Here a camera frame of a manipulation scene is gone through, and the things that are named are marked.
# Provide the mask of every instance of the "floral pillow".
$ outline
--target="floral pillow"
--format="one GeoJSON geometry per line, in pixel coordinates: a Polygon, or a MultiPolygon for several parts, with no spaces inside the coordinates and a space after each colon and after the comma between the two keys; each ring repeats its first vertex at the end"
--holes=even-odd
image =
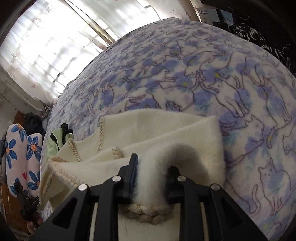
{"type": "Polygon", "coordinates": [[[28,195],[26,180],[27,134],[20,124],[9,126],[6,135],[6,175],[7,186],[12,196],[16,197],[13,183],[19,181],[24,193],[28,195]]]}
{"type": "Polygon", "coordinates": [[[40,157],[42,149],[42,135],[32,134],[28,136],[27,146],[27,184],[29,195],[38,196],[38,188],[40,184],[40,157]]]}

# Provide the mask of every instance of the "blue flower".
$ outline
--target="blue flower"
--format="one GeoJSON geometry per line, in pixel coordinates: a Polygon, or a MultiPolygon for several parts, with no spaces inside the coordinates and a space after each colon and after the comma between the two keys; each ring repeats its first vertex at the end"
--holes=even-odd
{"type": "Polygon", "coordinates": [[[31,190],[36,190],[38,189],[39,187],[39,184],[40,184],[40,171],[37,172],[37,177],[36,175],[34,174],[34,172],[32,172],[31,170],[29,171],[29,174],[30,174],[30,177],[32,178],[32,180],[35,182],[35,183],[28,183],[28,188],[30,188],[31,190]]]}
{"type": "Polygon", "coordinates": [[[35,157],[37,160],[40,162],[40,157],[41,157],[41,147],[37,146],[38,145],[38,137],[34,137],[32,140],[31,137],[28,137],[28,146],[27,146],[27,151],[29,151],[26,155],[26,160],[29,160],[34,152],[35,157]]]}
{"type": "MultiPolygon", "coordinates": [[[[10,190],[12,191],[12,193],[13,193],[15,196],[17,195],[14,186],[10,186],[10,190]]],[[[24,194],[25,194],[26,196],[29,196],[29,193],[28,193],[28,190],[27,190],[27,189],[24,190],[24,194]]]]}
{"type": "Polygon", "coordinates": [[[11,169],[11,158],[17,160],[17,155],[16,153],[11,150],[11,148],[13,148],[16,144],[16,140],[12,139],[9,144],[7,143],[7,141],[5,141],[5,148],[6,148],[6,159],[7,159],[7,164],[9,169],[11,169]]]}
{"type": "Polygon", "coordinates": [[[21,139],[22,143],[24,143],[24,138],[25,137],[27,138],[27,133],[25,132],[24,128],[19,123],[17,123],[11,129],[11,132],[17,132],[18,130],[19,130],[19,133],[20,133],[20,139],[21,139]]]}

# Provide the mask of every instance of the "white fur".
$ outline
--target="white fur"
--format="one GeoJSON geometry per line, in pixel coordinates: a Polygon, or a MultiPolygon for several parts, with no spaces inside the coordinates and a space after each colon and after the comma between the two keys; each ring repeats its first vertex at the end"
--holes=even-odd
{"type": "Polygon", "coordinates": [[[164,197],[166,175],[170,166],[177,166],[188,178],[208,178],[196,150],[182,143],[154,145],[139,157],[134,202],[146,207],[167,206],[164,197]]]}

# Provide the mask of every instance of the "white curtain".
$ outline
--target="white curtain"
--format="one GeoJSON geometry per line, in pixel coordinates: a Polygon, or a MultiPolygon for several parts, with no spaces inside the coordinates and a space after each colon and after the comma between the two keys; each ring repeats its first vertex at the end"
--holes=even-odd
{"type": "Polygon", "coordinates": [[[160,19],[190,19],[180,1],[188,0],[37,0],[1,45],[0,65],[31,97],[52,106],[108,46],[82,15],[117,40],[160,19]]]}
{"type": "Polygon", "coordinates": [[[40,100],[30,97],[0,66],[0,103],[5,100],[22,113],[33,112],[41,116],[45,113],[45,106],[40,100]]]}
{"type": "Polygon", "coordinates": [[[190,0],[147,0],[147,2],[160,10],[167,18],[200,21],[190,0]]]}
{"type": "Polygon", "coordinates": [[[134,29],[167,18],[145,0],[70,1],[97,22],[115,40],[134,29]]]}

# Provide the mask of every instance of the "bedspread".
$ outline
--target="bedspread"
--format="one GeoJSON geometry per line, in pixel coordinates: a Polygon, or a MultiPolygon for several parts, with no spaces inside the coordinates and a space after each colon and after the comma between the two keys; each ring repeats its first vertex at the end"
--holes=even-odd
{"type": "Polygon", "coordinates": [[[169,18],[130,32],[82,71],[52,109],[43,150],[64,122],[83,140],[99,116],[138,108],[216,115],[224,188],[268,239],[278,240],[296,213],[295,83],[262,48],[169,18]]]}

